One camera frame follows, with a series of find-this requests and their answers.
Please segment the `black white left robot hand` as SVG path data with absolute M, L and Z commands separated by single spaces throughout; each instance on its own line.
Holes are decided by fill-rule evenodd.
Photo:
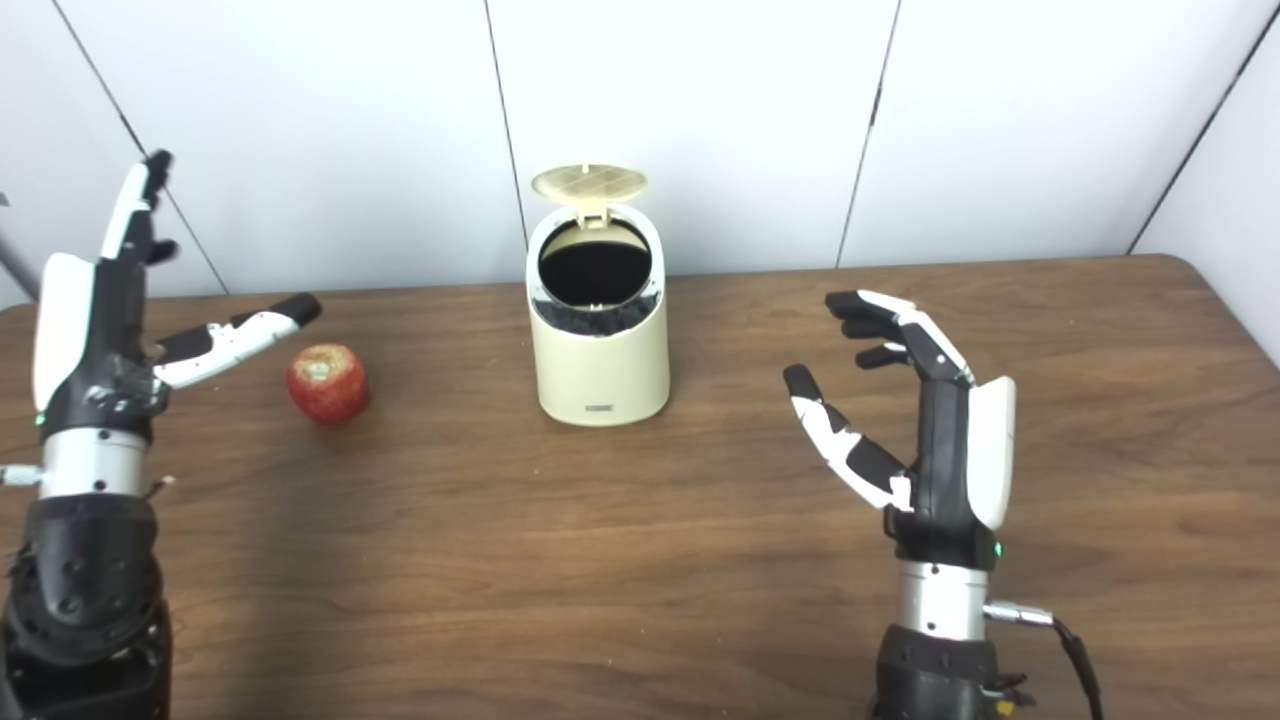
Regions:
M 321 315 L 314 295 L 296 293 L 223 323 L 146 340 L 148 270 L 178 252 L 154 224 L 172 161 L 157 150 L 131 168 L 96 260 L 56 252 L 45 264 L 32 374 L 42 439 L 84 428 L 150 439 L 174 389 L 228 372 Z

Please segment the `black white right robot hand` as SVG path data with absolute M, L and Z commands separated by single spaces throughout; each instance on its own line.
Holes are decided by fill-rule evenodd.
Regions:
M 987 383 L 915 304 L 869 290 L 832 292 L 826 306 L 851 340 L 873 340 L 856 355 L 863 370 L 910 366 L 920 392 L 916 457 L 904 462 L 827 402 L 810 370 L 794 364 L 783 380 L 827 466 L 873 509 L 897 556 L 913 562 L 992 571 L 997 530 L 1012 479 L 1016 386 Z

